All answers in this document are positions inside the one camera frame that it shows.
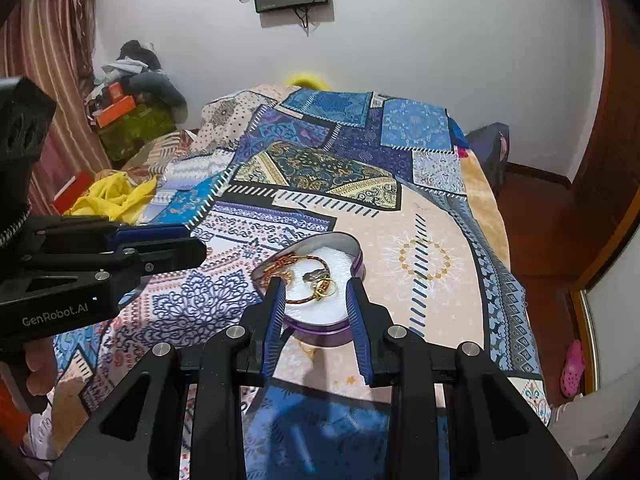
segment wooden floor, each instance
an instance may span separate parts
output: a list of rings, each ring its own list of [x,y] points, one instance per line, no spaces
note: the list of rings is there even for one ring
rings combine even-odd
[[[568,285],[603,247],[606,221],[577,205],[560,184],[508,173],[498,197],[511,250],[511,271],[527,291],[550,404],[566,402],[559,386],[564,355],[577,338]]]

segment patchwork bedspread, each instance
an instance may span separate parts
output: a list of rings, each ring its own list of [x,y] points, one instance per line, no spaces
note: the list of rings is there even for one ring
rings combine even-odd
[[[31,425],[40,455],[59,453],[155,343],[205,342],[237,322],[259,301],[255,267],[332,230],[360,241],[369,299],[395,323],[444,346],[476,341],[548,423],[504,225],[444,108],[377,92],[260,86],[206,105],[202,116],[200,135],[166,165],[142,219],[187,224],[206,243],[207,259],[154,276],[112,321],[55,338],[52,412]],[[436,398],[444,406],[441,388]],[[248,478],[381,475],[389,402],[389,389],[364,385],[351,343],[324,349],[290,338],[270,385],[242,391]],[[445,458],[443,416],[439,427]],[[446,460],[441,469],[448,478]]]

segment human hand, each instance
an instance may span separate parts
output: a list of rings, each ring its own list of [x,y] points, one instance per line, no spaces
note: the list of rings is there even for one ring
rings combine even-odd
[[[58,362],[50,337],[24,344],[25,361],[31,371],[27,378],[27,390],[33,396],[46,395],[56,385]]]

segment curtain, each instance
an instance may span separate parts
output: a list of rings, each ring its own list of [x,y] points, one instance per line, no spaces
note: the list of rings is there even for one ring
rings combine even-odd
[[[36,214],[56,214],[55,194],[79,171],[111,163],[84,113],[93,86],[95,0],[21,0],[0,30],[0,77],[26,75],[58,104],[33,165],[29,196]]]

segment metal screw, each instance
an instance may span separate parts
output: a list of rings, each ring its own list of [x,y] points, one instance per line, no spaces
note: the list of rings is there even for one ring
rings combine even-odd
[[[402,339],[404,336],[406,336],[406,328],[400,325],[393,325],[388,328],[387,333],[393,339]]]
[[[471,357],[477,356],[480,353],[480,347],[472,341],[462,343],[462,351]]]
[[[242,337],[245,332],[246,330],[244,329],[244,326],[240,325],[233,325],[226,329],[226,335],[231,339],[238,339],[239,337]]]
[[[156,343],[152,351],[154,355],[162,357],[163,355],[167,355],[169,353],[169,350],[171,350],[171,345],[163,341],[161,343]]]

